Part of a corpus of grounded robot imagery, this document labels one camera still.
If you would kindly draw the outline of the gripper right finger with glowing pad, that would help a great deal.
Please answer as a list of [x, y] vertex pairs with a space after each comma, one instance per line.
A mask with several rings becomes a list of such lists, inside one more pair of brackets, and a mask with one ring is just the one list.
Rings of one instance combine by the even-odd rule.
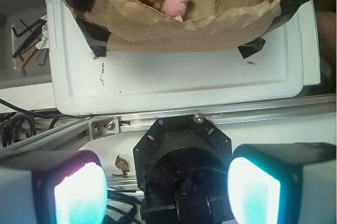
[[237, 223], [336, 223], [336, 145], [239, 145], [227, 189]]

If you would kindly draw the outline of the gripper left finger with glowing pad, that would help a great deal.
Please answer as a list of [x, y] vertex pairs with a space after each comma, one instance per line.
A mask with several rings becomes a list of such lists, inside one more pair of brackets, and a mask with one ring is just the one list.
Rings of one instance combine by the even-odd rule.
[[106, 205], [94, 152], [1, 150], [1, 223], [102, 223]]

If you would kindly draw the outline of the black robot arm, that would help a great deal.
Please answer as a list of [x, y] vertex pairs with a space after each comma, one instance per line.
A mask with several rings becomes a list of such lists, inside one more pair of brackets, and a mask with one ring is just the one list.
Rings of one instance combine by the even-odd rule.
[[1, 150], [1, 223], [336, 223], [336, 145], [231, 140], [210, 121], [157, 120], [133, 149], [143, 200], [108, 189], [90, 150]]

